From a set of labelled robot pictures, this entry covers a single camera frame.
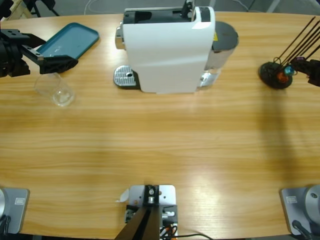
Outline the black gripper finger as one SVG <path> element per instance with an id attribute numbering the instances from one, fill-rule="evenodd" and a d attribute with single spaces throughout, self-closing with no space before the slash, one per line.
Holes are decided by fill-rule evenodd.
<path id="1" fill-rule="evenodd" d="M 320 75 L 309 75 L 308 76 L 308 81 L 309 84 L 312 84 L 314 86 L 320 87 Z"/>
<path id="2" fill-rule="evenodd" d="M 320 73 L 319 60 L 306 60 L 305 58 L 294 58 L 291 65 L 295 71 L 304 73 L 306 75 L 317 75 Z"/>

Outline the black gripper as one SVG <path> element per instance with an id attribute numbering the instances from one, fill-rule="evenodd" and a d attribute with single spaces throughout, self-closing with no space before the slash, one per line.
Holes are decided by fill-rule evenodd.
<path id="1" fill-rule="evenodd" d="M 0 38 L 0 77 L 19 77 L 30 74 L 28 64 L 22 59 L 29 58 L 39 65 L 39 73 L 64 73 L 78 64 L 78 60 L 68 55 L 44 57 L 33 48 L 46 43 L 31 33 L 22 33 L 18 29 L 1 29 Z"/>

